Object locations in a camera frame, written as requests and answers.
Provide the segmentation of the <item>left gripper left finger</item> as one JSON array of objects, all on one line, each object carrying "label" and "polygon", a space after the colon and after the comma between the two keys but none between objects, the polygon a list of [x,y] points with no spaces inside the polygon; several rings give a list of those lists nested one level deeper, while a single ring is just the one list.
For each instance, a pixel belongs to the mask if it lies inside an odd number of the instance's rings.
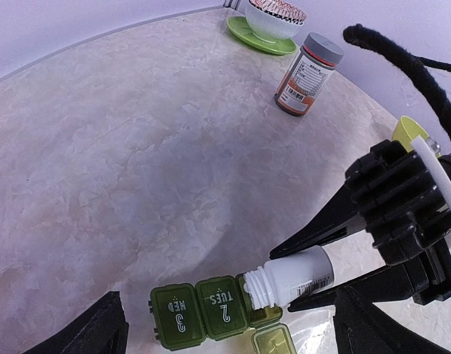
[{"label": "left gripper left finger", "polygon": [[125,353],[129,323],[120,293],[109,291],[58,333],[28,353]]}]

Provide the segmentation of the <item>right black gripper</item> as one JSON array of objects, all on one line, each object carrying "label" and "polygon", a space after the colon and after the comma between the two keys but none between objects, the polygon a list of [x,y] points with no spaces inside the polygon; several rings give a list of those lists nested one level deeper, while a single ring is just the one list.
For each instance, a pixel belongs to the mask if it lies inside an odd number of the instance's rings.
[{"label": "right black gripper", "polygon": [[[364,230],[366,222],[344,185],[300,231],[269,253],[275,260],[312,246],[325,246]],[[369,302],[395,302],[408,298],[419,305],[451,297],[451,254],[446,236],[451,229],[448,210],[418,218],[406,212],[372,223],[373,247],[386,266],[310,296],[300,296],[287,308],[299,312],[335,304],[343,291]]]}]

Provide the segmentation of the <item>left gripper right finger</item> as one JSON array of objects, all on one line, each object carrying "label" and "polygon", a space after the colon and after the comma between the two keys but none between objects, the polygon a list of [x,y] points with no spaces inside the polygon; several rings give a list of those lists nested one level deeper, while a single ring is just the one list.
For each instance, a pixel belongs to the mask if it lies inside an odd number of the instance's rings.
[{"label": "left gripper right finger", "polygon": [[[444,286],[413,295],[426,305],[451,297]],[[335,301],[335,339],[339,353],[448,353],[436,343],[414,333],[355,293],[343,291]]]}]

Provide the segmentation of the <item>green weekly pill organizer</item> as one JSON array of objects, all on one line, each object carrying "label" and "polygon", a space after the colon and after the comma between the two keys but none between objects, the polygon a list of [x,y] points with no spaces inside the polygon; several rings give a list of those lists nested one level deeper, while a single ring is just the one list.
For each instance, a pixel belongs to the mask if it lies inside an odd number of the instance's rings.
[{"label": "green weekly pill organizer", "polygon": [[255,353],[296,353],[283,310],[255,310],[245,291],[243,275],[213,277],[192,285],[171,284],[150,292],[149,310],[155,319],[155,338],[170,351],[222,341],[252,331]]}]

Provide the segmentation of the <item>small white pill bottle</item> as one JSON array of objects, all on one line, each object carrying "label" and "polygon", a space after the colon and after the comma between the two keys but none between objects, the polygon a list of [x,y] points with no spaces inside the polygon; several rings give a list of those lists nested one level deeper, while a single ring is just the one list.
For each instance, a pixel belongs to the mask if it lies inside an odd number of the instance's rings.
[{"label": "small white pill bottle", "polygon": [[308,296],[333,285],[334,271],[328,254],[313,246],[290,256],[268,260],[243,276],[252,308],[280,308],[300,296]]}]

